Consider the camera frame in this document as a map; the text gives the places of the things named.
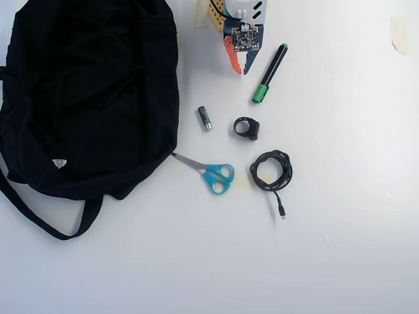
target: battery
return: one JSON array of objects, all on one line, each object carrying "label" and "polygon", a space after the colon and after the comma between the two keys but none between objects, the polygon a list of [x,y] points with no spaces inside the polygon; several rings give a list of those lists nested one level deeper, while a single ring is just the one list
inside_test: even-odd
[{"label": "battery", "polygon": [[201,116],[202,123],[205,125],[205,128],[207,129],[207,131],[211,131],[212,124],[211,124],[211,120],[208,116],[208,113],[205,107],[204,106],[199,107],[198,112],[199,112],[199,115]]}]

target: scissors blade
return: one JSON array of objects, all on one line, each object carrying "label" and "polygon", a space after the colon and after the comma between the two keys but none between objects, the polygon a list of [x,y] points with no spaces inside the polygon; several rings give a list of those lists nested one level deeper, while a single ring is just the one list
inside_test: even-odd
[{"label": "scissors blade", "polygon": [[184,164],[187,164],[189,167],[192,167],[196,170],[205,170],[207,168],[207,165],[201,164],[199,162],[195,162],[194,160],[186,158],[182,155],[176,154],[175,152],[172,153],[172,156],[178,159],[179,161],[183,162]]}]

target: scissors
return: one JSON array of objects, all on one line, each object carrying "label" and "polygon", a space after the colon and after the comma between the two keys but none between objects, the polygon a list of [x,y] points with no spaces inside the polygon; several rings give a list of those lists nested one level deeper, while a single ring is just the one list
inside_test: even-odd
[{"label": "scissors", "polygon": [[214,194],[221,195],[227,192],[234,180],[232,165],[204,165],[176,153],[172,153],[172,156],[198,170]]}]

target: green marker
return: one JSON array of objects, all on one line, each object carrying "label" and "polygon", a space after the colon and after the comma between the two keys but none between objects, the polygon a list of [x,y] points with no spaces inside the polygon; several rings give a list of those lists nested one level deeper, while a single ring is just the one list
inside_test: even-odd
[{"label": "green marker", "polygon": [[276,70],[280,67],[280,64],[282,62],[283,57],[285,57],[285,54],[288,51],[288,45],[282,44],[278,51],[276,52],[275,58],[272,60],[272,63],[269,66],[268,71],[266,72],[266,75],[264,76],[261,84],[257,88],[255,95],[253,95],[253,102],[254,103],[261,103],[268,93],[269,90],[269,84],[270,81],[274,78],[274,75],[276,73]]}]

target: white label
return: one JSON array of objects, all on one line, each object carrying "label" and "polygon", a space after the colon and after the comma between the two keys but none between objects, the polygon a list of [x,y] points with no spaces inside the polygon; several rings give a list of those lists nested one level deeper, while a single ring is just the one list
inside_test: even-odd
[{"label": "white label", "polygon": [[67,164],[67,160],[65,160],[65,159],[53,159],[52,162],[54,162],[54,165],[58,169],[63,168],[63,166],[65,166]]}]

